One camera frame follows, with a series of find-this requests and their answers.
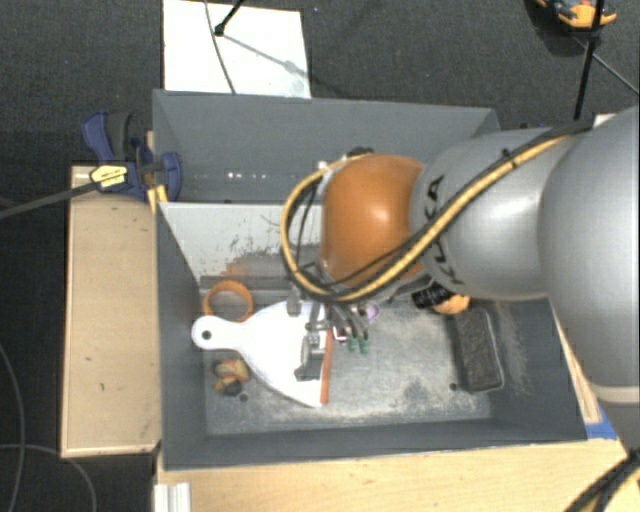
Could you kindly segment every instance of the wooden table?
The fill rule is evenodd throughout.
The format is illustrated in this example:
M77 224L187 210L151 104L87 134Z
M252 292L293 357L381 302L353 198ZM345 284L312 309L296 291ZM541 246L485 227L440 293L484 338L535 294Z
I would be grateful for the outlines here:
M73 185L87 180L73 169ZM90 193L71 203L61 418L64 457L151 452L160 440L153 216L148 205ZM569 353L581 407L595 401ZM189 482L192 510L560 511L624 458L617 441L276 466L164 472ZM628 482L610 511L640 510Z

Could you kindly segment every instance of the orange stick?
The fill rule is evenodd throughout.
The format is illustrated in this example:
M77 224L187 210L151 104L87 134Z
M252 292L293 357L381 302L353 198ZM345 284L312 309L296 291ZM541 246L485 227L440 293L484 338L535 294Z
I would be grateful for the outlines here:
M333 352L333 336L331 331L327 331L325 342L324 359L322 360L322 382L320 384L320 403L326 404L329 401L329 378L331 377L331 354Z

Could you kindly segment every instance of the dark gray carpet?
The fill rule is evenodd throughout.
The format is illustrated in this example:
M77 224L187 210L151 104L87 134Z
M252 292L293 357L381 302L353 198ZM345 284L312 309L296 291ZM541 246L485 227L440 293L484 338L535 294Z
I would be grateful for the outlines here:
M598 54L636 86L640 3L616 2ZM582 50L533 0L248 1L301 9L312 94L488 106L504 128L571 119ZM74 160L91 158L79 124L129 110L132 133L151 128L150 93L162 85L161 1L0 1L0 197L35 199L67 186ZM585 113L616 112L637 97L594 63ZM0 222L0 341L26 403L27 440L58 443L64 322L65 206ZM17 413L0 370L0 443L17 439ZM0 510L15 453L0 452ZM151 458L83 463L100 510L149 507ZM18 510L89 510L71 468L29 455Z

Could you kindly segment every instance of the orange tape roll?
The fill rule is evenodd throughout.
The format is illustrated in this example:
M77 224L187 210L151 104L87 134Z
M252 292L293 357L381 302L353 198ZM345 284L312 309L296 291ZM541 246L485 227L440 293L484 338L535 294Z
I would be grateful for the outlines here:
M205 315L215 315L215 313L211 309L210 300L211 297L220 292L235 293L247 304L247 312L240 318L236 318L234 322L244 322L247 318L253 315L253 297L251 296L251 292L249 292L247 287L242 283L231 280L220 281L218 284L214 285L211 290L209 290L204 296L204 300L202 301L202 310L204 311Z

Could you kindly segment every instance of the robotic arm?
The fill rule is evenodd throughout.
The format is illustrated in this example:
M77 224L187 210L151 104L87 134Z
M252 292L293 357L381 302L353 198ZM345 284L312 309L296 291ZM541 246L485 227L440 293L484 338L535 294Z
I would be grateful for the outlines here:
M283 208L292 281L327 305L334 329L360 337L372 300L547 296L619 437L640 446L638 107L591 125L496 133L426 166L364 154L318 171ZM320 255L308 269L288 231L316 193Z

